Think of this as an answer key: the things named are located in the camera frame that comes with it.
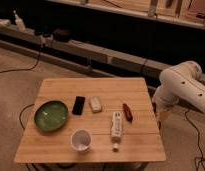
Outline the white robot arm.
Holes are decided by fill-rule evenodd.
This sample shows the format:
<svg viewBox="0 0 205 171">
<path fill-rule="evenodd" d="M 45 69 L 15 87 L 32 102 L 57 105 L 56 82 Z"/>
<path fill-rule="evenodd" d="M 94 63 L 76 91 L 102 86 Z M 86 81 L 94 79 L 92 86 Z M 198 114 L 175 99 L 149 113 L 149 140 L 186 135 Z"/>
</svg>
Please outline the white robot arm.
<svg viewBox="0 0 205 171">
<path fill-rule="evenodd" d="M 186 61 L 164 69 L 160 75 L 152 102 L 158 123 L 169 115 L 169 110 L 180 99 L 187 101 L 205 114 L 205 85 L 199 79 L 202 74 L 200 65 L 195 61 Z"/>
</svg>

